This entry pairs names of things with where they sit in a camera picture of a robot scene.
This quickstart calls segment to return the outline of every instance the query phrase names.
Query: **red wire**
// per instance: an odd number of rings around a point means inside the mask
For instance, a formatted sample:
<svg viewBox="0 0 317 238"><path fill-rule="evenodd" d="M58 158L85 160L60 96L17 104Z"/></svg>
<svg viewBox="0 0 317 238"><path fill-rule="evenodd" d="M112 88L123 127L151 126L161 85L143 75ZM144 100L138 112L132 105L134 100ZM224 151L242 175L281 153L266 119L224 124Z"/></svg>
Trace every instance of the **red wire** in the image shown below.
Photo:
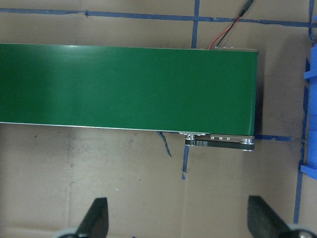
<svg viewBox="0 0 317 238"><path fill-rule="evenodd" d="M210 45L208 46L207 50L210 50L212 45L219 39L220 36L222 36L223 34L225 34L227 31L229 31L231 29L232 26L229 26L227 29L225 29L223 32L221 32L211 43Z"/></svg>

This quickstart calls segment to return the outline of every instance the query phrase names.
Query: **blue plastic object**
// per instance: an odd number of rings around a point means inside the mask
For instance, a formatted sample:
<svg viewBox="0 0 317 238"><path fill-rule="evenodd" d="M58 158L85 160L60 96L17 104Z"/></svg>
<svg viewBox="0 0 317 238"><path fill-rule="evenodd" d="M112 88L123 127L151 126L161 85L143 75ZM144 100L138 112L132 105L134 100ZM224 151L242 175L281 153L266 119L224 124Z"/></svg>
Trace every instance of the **blue plastic object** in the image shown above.
<svg viewBox="0 0 317 238"><path fill-rule="evenodd" d="M308 162L301 166L301 171L317 179L317 45L311 54L311 70L304 74L310 83Z"/></svg>

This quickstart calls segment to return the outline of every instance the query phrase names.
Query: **blue tape line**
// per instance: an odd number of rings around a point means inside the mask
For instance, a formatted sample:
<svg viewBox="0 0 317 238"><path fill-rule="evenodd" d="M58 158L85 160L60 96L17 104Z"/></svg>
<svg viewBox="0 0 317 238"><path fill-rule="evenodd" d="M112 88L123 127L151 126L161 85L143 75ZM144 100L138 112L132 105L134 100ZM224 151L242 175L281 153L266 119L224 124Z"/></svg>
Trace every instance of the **blue tape line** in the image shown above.
<svg viewBox="0 0 317 238"><path fill-rule="evenodd" d="M200 0L195 0L194 16L199 16Z"/></svg>
<svg viewBox="0 0 317 238"><path fill-rule="evenodd" d="M192 49L197 48L198 21L193 23Z"/></svg>
<svg viewBox="0 0 317 238"><path fill-rule="evenodd" d="M165 136L163 135L163 132L158 131L158 135L162 138L162 140L163 140L164 143L165 143L166 152L168 153L168 155L169 155L170 157L172 157L172 154L171 154L170 151L169 151L168 144L167 144L167 141L166 141Z"/></svg>
<svg viewBox="0 0 317 238"><path fill-rule="evenodd" d="M294 141L294 137L279 135L255 135L255 139L259 140L277 140L277 141Z"/></svg>
<svg viewBox="0 0 317 238"><path fill-rule="evenodd" d="M185 173L187 172L187 163L188 163L188 155L189 155L189 146L185 145L184 148L184 163L183 163L183 174L182 174L182 180L185 180Z"/></svg>
<svg viewBox="0 0 317 238"><path fill-rule="evenodd" d="M199 17L200 0L195 0L194 18ZM192 49L197 48L197 35L198 35L198 21L193 22L193 34L192 34Z"/></svg>
<svg viewBox="0 0 317 238"><path fill-rule="evenodd" d="M103 17L122 17L122 18L138 18L138 19L153 19L153 20L170 20L170 21L201 21L201 22L232 22L233 18L223 17L208 17L208 16L182 16L182 15L160 15L160 14L140 14L126 12L107 12L107 11L76 11L76 10L50 10L50 9L20 9L20 8L0 8L0 13L35 13L35 14L50 14L50 15L65 15L65 14L84 14L86 16L103 16ZM309 22L294 22L294 21L273 21L273 20L253 20L241 19L240 22L251 22L259 24L273 24L293 27L309 27ZM311 24L312 28L317 28L316 23Z"/></svg>
<svg viewBox="0 0 317 238"><path fill-rule="evenodd" d="M84 11L72 11L72 10L50 10L50 9L21 9L21 8L0 8L0 12L6 13L22 13L22 14L48 14L48 15L65 15L84 13Z"/></svg>
<svg viewBox="0 0 317 238"><path fill-rule="evenodd" d="M311 69L311 65L308 59L306 59L306 72L310 71L310 69ZM308 98L309 98L309 89L308 87L304 86L304 100L303 100L304 119L303 119L303 131L302 131L302 148L301 148L301 159L298 163L296 197L295 197L294 219L293 219L293 223L295 224L298 224L299 212L300 212L300 206L301 206L302 184L303 184L303 173L301 172L301 166L304 164L304 159L305 159L306 129L307 129L307 121L308 121Z"/></svg>
<svg viewBox="0 0 317 238"><path fill-rule="evenodd" d="M194 20L192 16L142 14L142 13L126 13L126 12L109 12L109 11L87 11L87 16L123 17L123 18L152 19L152 20L170 20L170 21Z"/></svg>
<svg viewBox="0 0 317 238"><path fill-rule="evenodd" d="M312 30L312 20L313 20L313 11L314 11L315 0L309 1L309 26L308 26L308 35L311 39L312 45L315 43L315 38Z"/></svg>

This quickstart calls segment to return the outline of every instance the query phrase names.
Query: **cable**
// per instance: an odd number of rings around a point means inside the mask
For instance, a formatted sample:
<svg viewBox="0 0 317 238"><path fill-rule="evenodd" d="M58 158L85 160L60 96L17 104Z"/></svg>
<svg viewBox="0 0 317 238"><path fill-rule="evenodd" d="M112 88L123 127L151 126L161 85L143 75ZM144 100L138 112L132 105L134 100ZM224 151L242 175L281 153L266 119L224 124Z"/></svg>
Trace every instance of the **cable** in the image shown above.
<svg viewBox="0 0 317 238"><path fill-rule="evenodd" d="M225 38L225 36L228 34L228 32L231 30L231 28L233 27L234 24L236 24L239 20L241 19L240 16L237 17L237 19L232 23L232 25L228 28L226 34L224 34L224 36L221 38L221 40L218 42L218 44L216 45L216 47L218 47L221 43L221 41L223 40L223 38Z"/></svg>
<svg viewBox="0 0 317 238"><path fill-rule="evenodd" d="M208 46L207 49L210 50L211 47L212 47L212 45L216 42L216 40L218 40L218 38L219 38L220 36L222 36L224 33L226 33L229 29L230 29L230 27L228 27L226 30L224 30L222 33L220 33L220 34L210 43L210 45Z"/></svg>
<svg viewBox="0 0 317 238"><path fill-rule="evenodd" d="M232 25L230 27L228 27L226 30L224 30L223 32L221 32L208 46L208 50L210 50L213 46L213 44L219 39L220 36L222 36L224 34L224 36L220 39L220 41L218 42L217 46L218 47L221 43L221 41L225 38L225 36L228 34L228 32L231 30L231 28L234 26L234 24L236 24L241 17L245 14L245 12L249 9L249 7L251 6L251 4L253 3L254 0L247 0L247 2L243 5L243 7L241 8L238 17L236 18L236 20L232 23Z"/></svg>

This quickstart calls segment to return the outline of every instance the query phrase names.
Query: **cardboard surface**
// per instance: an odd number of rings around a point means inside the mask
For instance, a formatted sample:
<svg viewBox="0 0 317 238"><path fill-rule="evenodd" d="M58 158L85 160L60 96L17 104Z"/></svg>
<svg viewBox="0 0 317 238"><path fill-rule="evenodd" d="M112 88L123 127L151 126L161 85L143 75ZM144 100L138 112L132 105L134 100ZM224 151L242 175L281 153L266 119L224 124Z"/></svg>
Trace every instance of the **cardboard surface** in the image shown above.
<svg viewBox="0 0 317 238"><path fill-rule="evenodd" d="M255 0L245 17L308 21L308 3ZM201 0L200 15L234 17L242 4ZM188 15L194 11L193 0L7 0L1 6ZM190 48L193 30L191 21L76 14L0 13L0 22L2 43ZM200 22L198 48L206 48L229 25ZM301 136L303 72L311 46L307 31L239 23L223 42L260 51L258 98L263 116L258 133ZM191 148L189 173L182 181L184 136L165 136L172 158L151 132L0 125L0 237L50 237L78 225L97 196L108 196L110 238L250 238L250 194L262 195L292 223L300 141L256 141L254 153ZM300 223L315 233L316 185L304 176L300 212Z"/></svg>

